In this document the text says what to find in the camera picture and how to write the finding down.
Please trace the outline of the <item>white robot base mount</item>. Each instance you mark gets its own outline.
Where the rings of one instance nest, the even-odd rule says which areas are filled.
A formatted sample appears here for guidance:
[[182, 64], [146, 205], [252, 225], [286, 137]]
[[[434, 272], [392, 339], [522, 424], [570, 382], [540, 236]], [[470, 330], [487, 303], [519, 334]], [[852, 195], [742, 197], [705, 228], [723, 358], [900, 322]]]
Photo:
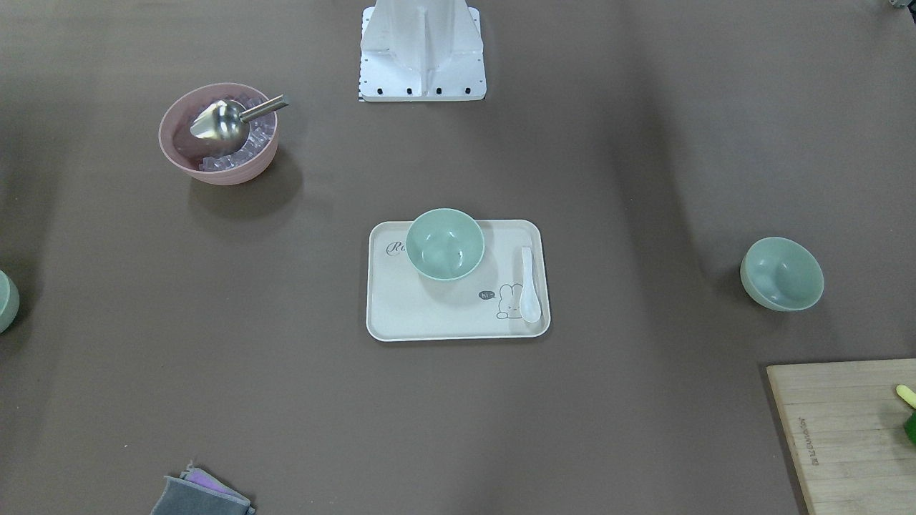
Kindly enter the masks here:
[[487, 95], [480, 13], [464, 1], [376, 1], [363, 10], [362, 102], [468, 102]]

